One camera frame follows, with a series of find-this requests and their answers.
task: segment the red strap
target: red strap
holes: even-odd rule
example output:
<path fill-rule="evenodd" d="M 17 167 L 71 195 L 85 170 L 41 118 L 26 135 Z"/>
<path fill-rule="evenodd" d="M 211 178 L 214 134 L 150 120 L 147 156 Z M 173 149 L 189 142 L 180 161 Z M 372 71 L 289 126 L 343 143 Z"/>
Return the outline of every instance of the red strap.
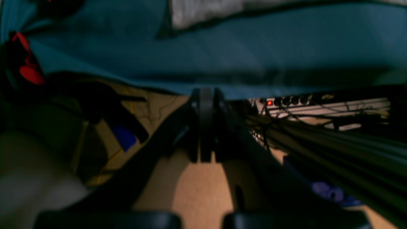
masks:
<path fill-rule="evenodd" d="M 24 49 L 28 52 L 28 56 L 24 59 L 26 66 L 20 67 L 20 74 L 29 82 L 37 85 L 41 85 L 45 83 L 45 79 L 43 75 L 40 73 L 39 66 L 30 62 L 31 57 L 33 56 L 31 49 L 30 49 L 30 42 L 27 38 L 17 32 L 15 33 L 14 37 L 11 39 L 15 42 L 17 39 L 20 40 L 21 45 Z"/>
<path fill-rule="evenodd" d="M 37 72 L 37 70 L 28 67 L 28 66 L 21 66 L 20 67 L 20 74 L 29 82 L 37 85 L 42 85 L 45 83 L 44 77 L 41 73 Z"/>

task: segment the teal fabric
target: teal fabric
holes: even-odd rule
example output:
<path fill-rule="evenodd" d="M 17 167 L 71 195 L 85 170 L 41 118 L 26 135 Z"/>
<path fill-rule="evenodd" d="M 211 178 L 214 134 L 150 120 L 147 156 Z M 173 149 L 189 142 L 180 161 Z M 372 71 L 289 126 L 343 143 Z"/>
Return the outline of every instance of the teal fabric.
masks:
<path fill-rule="evenodd" d="M 233 18 L 157 40 L 167 0 L 86 0 L 62 21 L 39 20 L 33 0 L 3 0 L 1 41 L 28 34 L 46 74 L 68 70 L 132 86 L 227 98 L 405 84 L 407 9 L 347 3 Z"/>

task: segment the gray cloth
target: gray cloth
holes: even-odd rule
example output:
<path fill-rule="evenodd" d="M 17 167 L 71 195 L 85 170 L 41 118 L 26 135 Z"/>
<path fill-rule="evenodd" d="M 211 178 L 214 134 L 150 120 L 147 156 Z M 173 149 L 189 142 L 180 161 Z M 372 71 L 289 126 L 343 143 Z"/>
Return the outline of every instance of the gray cloth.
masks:
<path fill-rule="evenodd" d="M 366 0 L 407 6 L 407 0 Z M 196 23 L 225 18 L 242 11 L 270 9 L 295 4 L 329 3 L 338 0 L 170 0 L 172 26 L 186 29 Z"/>

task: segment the purple object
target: purple object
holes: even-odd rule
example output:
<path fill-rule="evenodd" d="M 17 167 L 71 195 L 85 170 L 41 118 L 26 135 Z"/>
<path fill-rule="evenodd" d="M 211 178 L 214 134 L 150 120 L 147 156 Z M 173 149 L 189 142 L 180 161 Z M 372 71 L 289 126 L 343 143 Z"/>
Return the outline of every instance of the purple object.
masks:
<path fill-rule="evenodd" d="M 323 181 L 324 178 L 322 176 L 308 170 L 291 156 L 285 156 L 283 158 L 283 166 L 294 172 L 295 175 L 311 188 L 312 192 L 323 199 L 338 203 L 341 207 L 359 206 L 363 204 L 355 197 L 347 195 L 340 187 Z"/>

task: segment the yellow wire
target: yellow wire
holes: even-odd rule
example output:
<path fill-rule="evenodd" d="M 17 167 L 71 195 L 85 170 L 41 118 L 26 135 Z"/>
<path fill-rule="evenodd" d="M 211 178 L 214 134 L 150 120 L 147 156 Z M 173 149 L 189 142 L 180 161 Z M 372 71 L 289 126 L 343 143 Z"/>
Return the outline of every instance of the yellow wire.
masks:
<path fill-rule="evenodd" d="M 126 90 L 127 95 L 130 95 L 130 91 L 129 91 L 129 89 L 128 89 L 127 87 L 125 87 L 125 90 Z M 132 101 L 129 101 L 129 103 L 130 103 L 130 112 L 131 112 L 132 114 L 134 114 L 133 102 L 132 102 Z M 106 169 L 107 165 L 108 165 L 110 162 L 112 162 L 117 156 L 119 156 L 123 151 L 124 151 L 124 150 L 123 150 L 122 148 L 120 148 L 120 149 L 107 161 L 106 165 L 102 167 L 102 169 L 101 169 L 101 171 L 100 171 L 100 173 L 99 173 L 99 176 L 98 176 L 98 184 L 100 184 L 100 182 L 101 182 L 101 177 L 102 177 L 102 175 L 103 175 L 103 171 Z"/>
<path fill-rule="evenodd" d="M 104 170 L 106 169 L 107 165 L 109 164 L 109 162 L 113 161 L 117 156 L 119 156 L 121 153 L 123 152 L 123 149 L 120 148 L 119 151 L 117 151 L 106 163 L 105 166 L 102 167 L 99 176 L 98 176 L 98 184 L 100 184 L 101 182 L 101 177 L 103 175 Z"/>
<path fill-rule="evenodd" d="M 129 91 L 129 89 L 127 87 L 125 87 L 125 90 L 126 90 L 127 95 L 130 95 L 130 91 Z M 130 103 L 130 112 L 132 114 L 134 114 L 133 101 L 129 101 L 129 103 Z"/>

